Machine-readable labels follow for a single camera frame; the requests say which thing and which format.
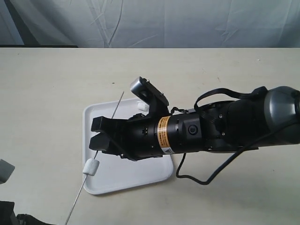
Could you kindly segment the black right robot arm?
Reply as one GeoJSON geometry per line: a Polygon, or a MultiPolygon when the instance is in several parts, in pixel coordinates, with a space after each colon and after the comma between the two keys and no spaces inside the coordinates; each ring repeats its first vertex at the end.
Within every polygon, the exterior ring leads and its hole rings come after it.
{"type": "Polygon", "coordinates": [[[260,87],[244,94],[220,88],[205,96],[215,94],[232,99],[195,105],[191,111],[175,114],[157,89],[143,88],[137,95],[150,106],[148,114],[138,113],[127,120],[94,118],[89,148],[137,161],[167,154],[229,153],[300,142],[298,90],[260,87]]]}

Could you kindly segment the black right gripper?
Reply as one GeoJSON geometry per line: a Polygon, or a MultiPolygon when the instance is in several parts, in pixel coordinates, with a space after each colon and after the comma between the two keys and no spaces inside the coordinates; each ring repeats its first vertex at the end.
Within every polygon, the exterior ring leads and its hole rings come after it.
{"type": "Polygon", "coordinates": [[[129,119],[93,118],[91,131],[99,133],[90,139],[89,148],[104,154],[120,156],[133,161],[160,158],[164,155],[158,143],[157,127],[163,113],[138,113],[129,119]]]}

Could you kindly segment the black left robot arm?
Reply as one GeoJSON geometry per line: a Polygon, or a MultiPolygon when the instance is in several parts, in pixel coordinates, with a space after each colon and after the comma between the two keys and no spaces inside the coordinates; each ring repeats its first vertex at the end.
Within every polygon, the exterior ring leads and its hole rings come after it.
{"type": "Polygon", "coordinates": [[[47,225],[32,215],[18,214],[14,212],[14,202],[0,202],[0,224],[1,225],[47,225]]]}

